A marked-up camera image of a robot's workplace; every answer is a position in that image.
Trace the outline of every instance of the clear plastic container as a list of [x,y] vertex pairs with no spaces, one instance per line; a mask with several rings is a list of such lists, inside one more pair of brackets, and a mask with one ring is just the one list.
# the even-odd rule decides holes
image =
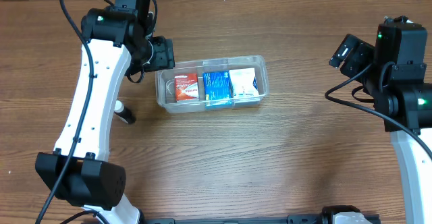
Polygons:
[[[219,99],[206,101],[203,81],[204,72],[224,72],[231,69],[255,68],[256,87],[258,96],[249,96],[242,99]],[[176,101],[176,75],[196,73],[198,76],[199,101]],[[170,113],[187,113],[214,109],[226,109],[242,106],[257,105],[269,93],[269,80],[264,58],[260,55],[205,59],[198,61],[185,61],[175,63],[173,69],[158,71],[156,73],[157,103],[165,107]],[[231,102],[218,107],[208,107],[209,103],[217,104]]]

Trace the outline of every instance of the blue box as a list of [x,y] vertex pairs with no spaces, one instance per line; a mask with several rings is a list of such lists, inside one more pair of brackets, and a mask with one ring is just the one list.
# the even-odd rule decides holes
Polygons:
[[218,108],[232,105],[231,100],[231,80],[230,73],[226,72],[205,72],[202,74],[204,80],[205,100],[221,100],[229,99],[219,102],[207,102],[206,108]]

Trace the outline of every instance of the green light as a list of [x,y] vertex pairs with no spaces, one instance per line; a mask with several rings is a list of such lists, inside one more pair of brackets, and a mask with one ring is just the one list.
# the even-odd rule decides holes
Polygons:
[[427,101],[425,99],[418,99],[418,105],[425,105],[427,103]]

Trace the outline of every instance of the wooden table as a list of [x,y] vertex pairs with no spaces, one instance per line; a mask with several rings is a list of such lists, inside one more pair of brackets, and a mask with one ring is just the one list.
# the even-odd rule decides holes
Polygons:
[[[126,168],[126,194],[146,217],[282,217],[353,204],[404,223],[383,121],[323,95],[346,79],[328,60],[347,33],[375,44],[383,17],[402,14],[432,30],[432,0],[158,4],[157,34],[173,39],[176,61],[262,55],[271,94],[260,107],[170,115],[156,103],[154,74],[125,79],[119,97],[138,121],[114,118],[110,161]],[[77,22],[104,6],[67,2]],[[80,41],[56,1],[1,2],[0,14],[0,223],[33,223],[49,193],[36,154],[52,151],[68,116]],[[350,99],[354,86],[335,96]],[[54,200],[44,223],[78,211]]]

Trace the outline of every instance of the wooden tabletop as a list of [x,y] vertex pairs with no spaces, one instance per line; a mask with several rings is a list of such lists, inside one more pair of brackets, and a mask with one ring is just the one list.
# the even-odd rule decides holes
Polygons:
[[[383,121],[325,100],[347,79],[328,60],[347,33],[375,44],[384,16],[407,15],[432,30],[432,0],[158,4],[157,35],[173,39],[176,61],[262,55],[270,95],[259,107],[171,115],[156,103],[154,74],[141,84],[125,79],[119,97],[138,120],[114,117],[110,161],[126,168],[126,194],[147,218],[283,217],[352,204],[383,223],[404,223]],[[77,23],[105,6],[66,5]],[[0,14],[0,223],[33,223],[49,193],[34,162],[63,129],[81,46],[56,1],[0,2]],[[351,100],[355,86],[334,95]],[[44,223],[78,211],[54,200]]]

